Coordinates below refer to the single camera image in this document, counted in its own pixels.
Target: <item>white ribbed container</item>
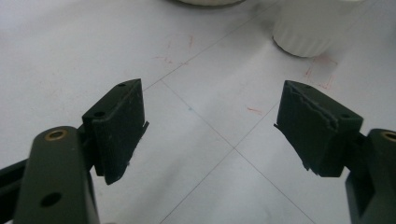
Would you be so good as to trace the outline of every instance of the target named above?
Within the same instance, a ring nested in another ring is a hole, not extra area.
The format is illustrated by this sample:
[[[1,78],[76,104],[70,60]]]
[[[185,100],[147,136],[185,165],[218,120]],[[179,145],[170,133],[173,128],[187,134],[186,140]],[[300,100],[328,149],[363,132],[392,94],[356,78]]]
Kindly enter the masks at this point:
[[[274,40],[290,54],[318,56],[350,25],[362,1],[287,0],[274,27]]]
[[[241,2],[243,0],[179,0],[179,1],[197,6],[214,7],[214,6],[229,5],[232,3]]]

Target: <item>white surface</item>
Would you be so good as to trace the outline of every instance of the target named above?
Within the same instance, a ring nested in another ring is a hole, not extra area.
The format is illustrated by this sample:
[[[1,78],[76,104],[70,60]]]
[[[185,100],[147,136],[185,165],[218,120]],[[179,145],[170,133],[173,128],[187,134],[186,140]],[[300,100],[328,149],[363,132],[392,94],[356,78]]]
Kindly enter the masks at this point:
[[[313,222],[233,150],[163,222],[176,223]]]
[[[369,1],[323,56],[300,59],[272,40],[274,2],[2,1],[0,168],[141,77],[151,124],[120,182],[94,179],[103,223],[349,223],[344,179],[305,171],[276,105],[299,80],[362,115],[364,134],[396,130],[396,3]]]

